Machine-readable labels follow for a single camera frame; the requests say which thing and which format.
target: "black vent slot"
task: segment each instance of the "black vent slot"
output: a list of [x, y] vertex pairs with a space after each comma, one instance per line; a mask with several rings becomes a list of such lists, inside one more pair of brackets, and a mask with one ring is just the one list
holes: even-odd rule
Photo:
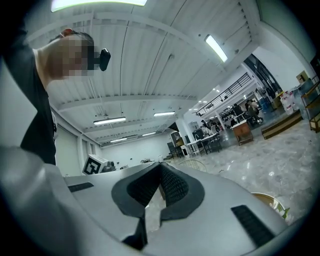
[[150, 170], [143, 176], [133, 180], [127, 186], [127, 193], [139, 202], [143, 207], [146, 207], [151, 198], [154, 196], [160, 183], [159, 166]]
[[275, 237], [246, 205], [233, 207], [231, 211], [257, 247], [263, 246]]
[[187, 182], [169, 169], [161, 172], [161, 186], [165, 194], [165, 205], [168, 207], [180, 201], [189, 191]]
[[90, 182], [85, 182], [85, 183], [81, 183], [81, 184], [77, 184], [77, 185], [71, 185], [68, 186], [69, 190], [71, 193], [76, 192], [76, 191], [80, 191], [80, 190], [85, 190], [88, 188], [93, 187], [94, 185]]

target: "black metal railing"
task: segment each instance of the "black metal railing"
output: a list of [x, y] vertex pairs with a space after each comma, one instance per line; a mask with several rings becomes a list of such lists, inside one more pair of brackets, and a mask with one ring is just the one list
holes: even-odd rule
[[251, 81], [251, 77], [248, 73], [245, 73], [241, 76], [237, 81], [235, 81], [228, 89], [219, 94], [219, 96], [215, 97], [208, 104], [202, 107], [200, 110], [196, 112], [198, 116], [202, 116], [212, 109], [216, 108], [220, 104], [222, 104], [225, 100], [227, 100], [231, 95], [235, 94], [237, 91], [241, 90], [242, 87], [246, 86]]

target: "floor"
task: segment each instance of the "floor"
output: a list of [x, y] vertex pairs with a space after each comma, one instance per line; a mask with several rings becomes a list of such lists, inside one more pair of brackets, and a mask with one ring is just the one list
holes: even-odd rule
[[[220, 152], [195, 156], [205, 172], [230, 179], [249, 192], [260, 192], [277, 198], [293, 220], [305, 216], [318, 194], [320, 166], [320, 133], [310, 131], [309, 123], [300, 121], [290, 129], [265, 140], [260, 129], [252, 131], [254, 141], [239, 146], [222, 146]], [[233, 138], [222, 135], [224, 142]], [[185, 159], [175, 158], [179, 164]], [[159, 228], [160, 210], [165, 207], [157, 190], [146, 209], [149, 238]]]

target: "box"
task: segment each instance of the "box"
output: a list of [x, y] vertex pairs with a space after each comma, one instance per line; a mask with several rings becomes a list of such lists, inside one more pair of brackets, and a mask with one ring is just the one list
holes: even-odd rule
[[108, 160], [95, 154], [89, 154], [82, 169], [82, 173], [85, 175], [100, 174], [104, 167], [108, 165], [108, 162]]

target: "black shirt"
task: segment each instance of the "black shirt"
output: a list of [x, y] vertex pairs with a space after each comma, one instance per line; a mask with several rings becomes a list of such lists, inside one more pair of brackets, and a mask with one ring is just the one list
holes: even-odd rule
[[35, 55], [27, 43], [26, 35], [23, 24], [17, 29], [12, 43], [3, 51], [12, 77], [37, 110], [24, 135], [21, 148], [37, 154], [46, 164], [55, 165], [54, 123], [49, 98], [39, 78]]

